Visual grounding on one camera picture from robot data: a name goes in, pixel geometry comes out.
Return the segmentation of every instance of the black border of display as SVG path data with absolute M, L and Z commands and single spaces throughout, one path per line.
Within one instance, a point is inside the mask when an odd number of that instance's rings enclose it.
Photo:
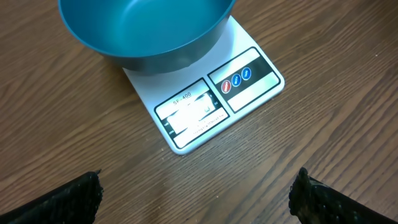
M 236 56 L 235 58 L 232 58 L 231 60 L 225 62 L 224 64 L 222 64 L 221 66 L 219 66 L 218 68 L 216 68 L 216 69 L 214 69 L 212 72 L 210 72 L 210 73 L 207 75 L 207 77 L 210 79 L 211 83 L 212 83 L 214 86 L 216 86 L 216 84 L 214 83 L 213 79 L 210 77 L 211 74 L 215 73 L 217 70 L 219 70 L 220 68 L 222 68 L 224 65 L 226 65 L 226 64 L 230 63 L 231 61 L 237 59 L 238 57 L 240 57 L 242 54 L 246 53 L 246 52 L 249 51 L 250 49 L 255 49 L 255 50 L 257 51 L 257 53 L 260 55 L 260 57 L 262 57 L 262 58 L 267 62 L 267 60 L 264 58 L 264 56 L 262 56 L 262 55 L 260 54 L 260 52 L 258 51 L 257 47 L 255 47 L 255 46 L 250 47 L 250 48 L 248 48 L 247 50 L 245 50 L 244 52 L 240 53 L 240 54 L 239 54 L 238 56 Z M 269 90 L 265 91 L 263 94 L 259 95 L 259 96 L 256 97 L 254 100 L 250 101 L 249 103 L 246 103 L 246 105 L 244 105 L 241 109 L 239 109 L 239 110 L 237 110 L 237 111 L 234 111 L 234 110 L 232 109 L 231 105 L 229 105 L 229 103 L 228 103 L 226 100 L 224 100 L 224 98 L 223 98 L 223 100 L 226 102 L 226 104 L 227 104 L 227 105 L 229 106 L 229 108 L 231 109 L 232 113 L 234 113 L 234 114 L 238 113 L 238 112 L 241 111 L 243 108 L 247 107 L 247 105 L 253 103 L 253 102 L 256 101 L 256 100 L 258 100 L 258 98 L 264 96 L 266 93 L 270 92 L 270 91 L 273 90 L 275 87 L 277 87 L 277 86 L 280 85 L 280 83 L 282 82 L 282 80 L 280 80 L 279 76 L 276 74 L 276 72 L 275 72 L 275 70 L 274 70 L 273 68 L 272 68 L 272 71 L 274 72 L 274 75 L 275 75 L 275 76 L 278 78 L 278 80 L 279 80 L 278 84 L 274 85 L 274 86 L 271 87 Z
M 166 101 L 169 101 L 170 99 L 172 99 L 173 97 L 177 96 L 177 95 L 180 94 L 181 92 L 183 92 L 183 91 L 189 89 L 191 86 L 193 86 L 194 84 L 198 83 L 200 80 L 203 80 L 203 81 L 205 82 L 206 86 L 209 88 L 209 91 L 213 94 L 213 96 L 218 100 L 218 103 L 219 103 L 219 104 L 221 105 L 221 107 L 225 110 L 225 113 L 227 114 L 227 117 L 226 117 L 224 120 L 222 120 L 220 123 L 214 125 L 214 126 L 211 127 L 209 130 L 207 130 L 207 131 L 205 131 L 204 133 L 202 133 L 201 135 L 199 135 L 198 137 L 192 139 L 192 140 L 191 140 L 190 142 L 188 142 L 184 147 L 186 147 L 187 145 L 191 144 L 194 140 L 200 138 L 200 136 L 204 135 L 205 133 L 207 133 L 208 131 L 210 131 L 210 130 L 212 130 L 213 128 L 217 127 L 219 124 L 221 124 L 222 122 L 226 121 L 228 118 L 231 117 L 231 116 L 229 115 L 228 111 L 224 108 L 224 106 L 223 106 L 223 104 L 221 103 L 220 99 L 218 99 L 218 97 L 213 93 L 213 90 L 211 90 L 209 84 L 207 84 L 206 80 L 202 77 L 202 78 L 199 78 L 197 81 L 193 82 L 191 85 L 189 85 L 189 86 L 187 86 L 186 88 L 184 88 L 183 90 L 181 90 L 181 91 L 179 91 L 178 93 L 174 94 L 173 96 L 171 96 L 171 97 L 168 98 L 167 100 L 165 100 L 165 101 L 163 101 L 162 103 L 158 104 L 158 105 L 154 108 L 154 113 L 156 114 L 157 119 L 158 119 L 159 121 L 161 121 L 161 118 L 160 118 L 159 115 L 156 113 L 156 109 L 157 109 L 160 105 L 164 104 Z M 169 136 L 169 138 L 172 140 L 172 142 L 174 143 L 174 146 L 175 146 L 177 149 L 183 149 L 183 148 L 184 148 L 184 147 L 182 147 L 182 148 L 178 147 L 177 144 L 175 143 L 174 139 L 172 139 L 170 136 Z

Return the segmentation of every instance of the round button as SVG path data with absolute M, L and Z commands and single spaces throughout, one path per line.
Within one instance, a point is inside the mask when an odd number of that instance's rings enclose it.
M 238 87 L 242 82 L 242 78 L 240 74 L 235 74 L 232 76 L 232 86 Z
M 223 84 L 221 85 L 221 91 L 225 94 L 231 91 L 231 82 L 229 80 L 223 81 Z
M 242 79 L 243 80 L 249 80 L 251 77 L 251 69 L 250 68 L 244 68 L 242 70 Z

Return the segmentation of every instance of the red button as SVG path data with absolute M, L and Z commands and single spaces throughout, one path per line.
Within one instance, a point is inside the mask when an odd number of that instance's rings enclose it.
M 231 91 L 231 82 L 229 80 L 223 81 L 223 84 L 221 85 L 221 91 L 225 94 L 229 93 Z

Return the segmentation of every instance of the white scale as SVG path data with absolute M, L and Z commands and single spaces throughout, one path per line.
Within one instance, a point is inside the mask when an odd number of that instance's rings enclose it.
M 231 16 L 215 46 L 176 72 L 124 69 L 173 152 L 184 155 L 280 93 L 284 78 Z

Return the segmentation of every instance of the wooden table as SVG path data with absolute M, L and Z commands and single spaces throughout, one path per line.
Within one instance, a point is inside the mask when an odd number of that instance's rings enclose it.
M 102 169 L 97 223 L 297 223 L 304 166 L 398 220 L 398 2 L 238 0 L 281 95 L 180 157 L 54 0 L 0 2 L 0 213 Z

